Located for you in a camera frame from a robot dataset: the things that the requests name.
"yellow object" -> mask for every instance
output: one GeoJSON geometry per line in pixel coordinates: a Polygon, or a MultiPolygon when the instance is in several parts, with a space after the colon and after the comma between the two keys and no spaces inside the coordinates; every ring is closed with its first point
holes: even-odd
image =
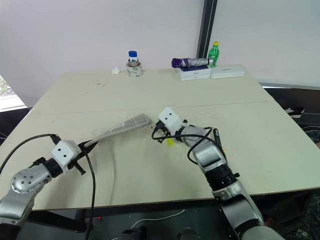
{"type": "Polygon", "coordinates": [[[172,145],[175,144],[175,141],[172,139],[172,138],[168,138],[166,140],[166,144],[169,146],[169,147],[172,147],[172,145]]]}

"green bottle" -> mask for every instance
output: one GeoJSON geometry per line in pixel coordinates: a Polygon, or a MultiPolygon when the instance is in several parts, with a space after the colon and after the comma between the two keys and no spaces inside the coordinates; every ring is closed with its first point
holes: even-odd
{"type": "Polygon", "coordinates": [[[213,43],[213,47],[210,49],[209,53],[208,53],[208,59],[213,59],[213,64],[212,65],[208,65],[210,68],[215,68],[218,62],[218,58],[219,58],[219,42],[215,41],[213,43]]]}

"shoe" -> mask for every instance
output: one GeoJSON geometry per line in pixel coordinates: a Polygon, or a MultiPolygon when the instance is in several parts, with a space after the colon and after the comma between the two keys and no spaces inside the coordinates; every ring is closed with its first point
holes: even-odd
{"type": "Polygon", "coordinates": [[[294,106],[294,107],[289,107],[284,111],[293,119],[298,119],[304,113],[305,108],[303,106],[294,106]]]}

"white wall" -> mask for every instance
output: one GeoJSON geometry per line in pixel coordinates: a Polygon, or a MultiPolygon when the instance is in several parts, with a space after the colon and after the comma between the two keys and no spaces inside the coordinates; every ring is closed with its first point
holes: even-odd
{"type": "Polygon", "coordinates": [[[1,0],[0,74],[33,106],[64,72],[195,57],[204,0],[1,0]]]}
{"type": "Polygon", "coordinates": [[[259,82],[320,87],[319,0],[218,0],[213,41],[259,82]]]}

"white table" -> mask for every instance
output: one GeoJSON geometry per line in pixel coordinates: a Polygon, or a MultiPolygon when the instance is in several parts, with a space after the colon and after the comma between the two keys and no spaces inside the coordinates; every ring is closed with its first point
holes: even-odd
{"type": "MultiPolygon", "coordinates": [[[[39,100],[0,147],[2,159],[24,139],[57,133],[76,143],[145,113],[153,122],[171,106],[189,124],[216,127],[228,164],[249,194],[318,188],[320,151],[298,125],[246,72],[243,77],[180,81],[174,69],[146,70],[139,78],[126,72],[65,73],[39,100]]],[[[115,206],[211,198],[188,148],[159,144],[142,128],[100,142],[90,153],[97,189],[95,206],[115,206]]],[[[50,157],[50,139],[19,149],[0,176],[0,197],[14,173],[39,157],[50,157]]],[[[34,210],[88,208],[92,179],[85,159],[47,184],[34,210]]]]}

